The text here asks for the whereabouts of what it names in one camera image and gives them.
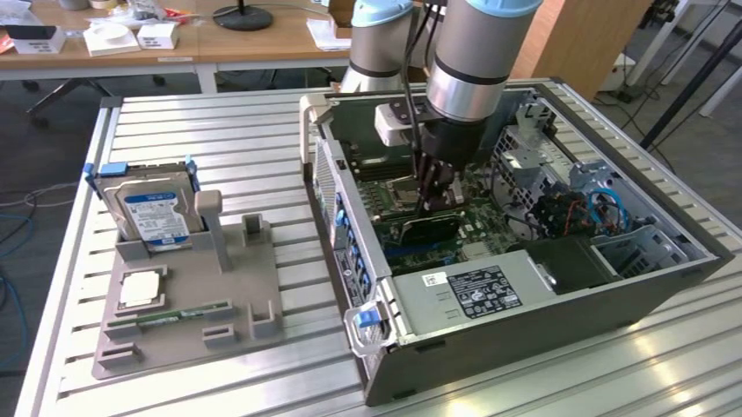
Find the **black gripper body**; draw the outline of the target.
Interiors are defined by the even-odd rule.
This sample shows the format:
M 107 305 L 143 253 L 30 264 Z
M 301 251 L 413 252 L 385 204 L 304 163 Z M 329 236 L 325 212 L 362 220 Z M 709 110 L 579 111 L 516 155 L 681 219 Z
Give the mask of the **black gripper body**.
M 473 159 L 480 143 L 481 121 L 436 119 L 424 122 L 412 138 L 417 168 L 441 162 L 453 169 L 462 169 Z

